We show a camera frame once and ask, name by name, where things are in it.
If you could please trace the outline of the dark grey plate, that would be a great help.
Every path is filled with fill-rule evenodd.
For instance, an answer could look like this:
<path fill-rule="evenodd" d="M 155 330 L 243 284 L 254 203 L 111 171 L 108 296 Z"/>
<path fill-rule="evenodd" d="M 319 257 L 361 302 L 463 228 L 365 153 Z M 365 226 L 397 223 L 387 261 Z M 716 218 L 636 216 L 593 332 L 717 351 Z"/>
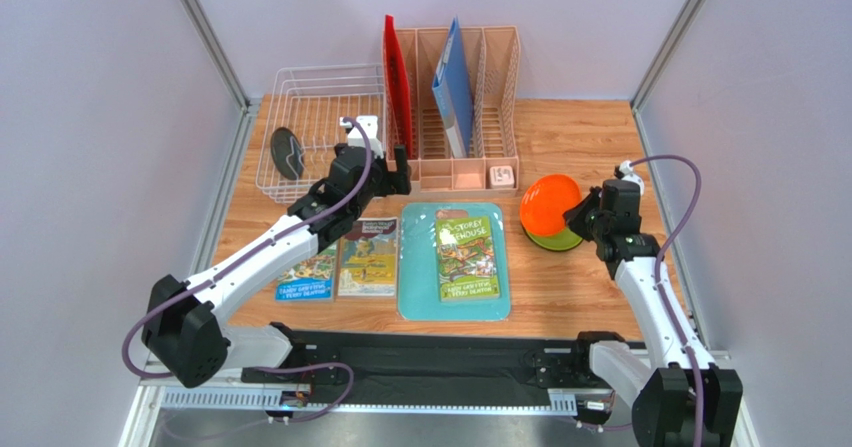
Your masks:
<path fill-rule="evenodd" d="M 276 171 L 286 180 L 297 181 L 304 172 L 303 149 L 296 135 L 279 127 L 270 136 L 270 156 Z"/>

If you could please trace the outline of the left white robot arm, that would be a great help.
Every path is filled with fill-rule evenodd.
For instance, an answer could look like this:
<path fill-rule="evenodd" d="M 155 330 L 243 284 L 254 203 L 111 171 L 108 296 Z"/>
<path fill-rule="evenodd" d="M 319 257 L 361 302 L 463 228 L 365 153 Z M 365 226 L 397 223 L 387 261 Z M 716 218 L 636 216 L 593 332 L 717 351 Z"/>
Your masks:
<path fill-rule="evenodd" d="M 229 319 L 280 274 L 351 232 L 373 198 L 411 191 L 404 146 L 393 149 L 395 169 L 363 147 L 339 144 L 335 153 L 328 176 L 254 241 L 185 281 L 167 275 L 155 283 L 136 329 L 164 370 L 140 377 L 194 388 L 221 370 L 268 371 L 285 363 L 292 350 L 285 328 L 237 328 Z"/>

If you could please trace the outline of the green plate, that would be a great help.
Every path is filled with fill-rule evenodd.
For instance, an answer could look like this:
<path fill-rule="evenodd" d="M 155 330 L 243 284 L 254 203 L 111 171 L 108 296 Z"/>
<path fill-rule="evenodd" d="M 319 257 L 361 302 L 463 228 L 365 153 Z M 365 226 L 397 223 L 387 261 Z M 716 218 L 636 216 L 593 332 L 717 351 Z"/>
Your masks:
<path fill-rule="evenodd" d="M 580 236 L 568 228 L 548 236 L 534 235 L 528 229 L 525 229 L 524 233 L 536 246 L 553 252 L 565 252 L 576 248 L 583 242 Z"/>

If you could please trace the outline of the orange plate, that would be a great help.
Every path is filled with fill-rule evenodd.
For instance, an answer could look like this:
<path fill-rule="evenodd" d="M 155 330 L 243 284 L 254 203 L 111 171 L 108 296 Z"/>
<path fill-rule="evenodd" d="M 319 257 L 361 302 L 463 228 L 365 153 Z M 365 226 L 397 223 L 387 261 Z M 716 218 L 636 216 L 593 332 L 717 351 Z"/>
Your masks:
<path fill-rule="evenodd" d="M 550 237 L 566 229 L 563 215 L 582 200 L 577 182 L 565 174 L 550 174 L 538 179 L 520 202 L 520 221 L 534 236 Z"/>

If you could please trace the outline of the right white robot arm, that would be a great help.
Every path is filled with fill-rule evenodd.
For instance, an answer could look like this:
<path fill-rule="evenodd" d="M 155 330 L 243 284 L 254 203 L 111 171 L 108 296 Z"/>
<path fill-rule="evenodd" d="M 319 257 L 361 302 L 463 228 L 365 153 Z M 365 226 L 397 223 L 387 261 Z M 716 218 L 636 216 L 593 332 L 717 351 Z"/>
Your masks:
<path fill-rule="evenodd" d="M 567 227 L 596 246 L 598 258 L 628 300 L 647 358 L 622 341 L 591 344 L 592 373 L 631 409 L 641 446 L 730 446 L 743 385 L 703 346 L 671 291 L 660 246 L 641 231 L 639 184 L 610 179 L 564 214 Z"/>

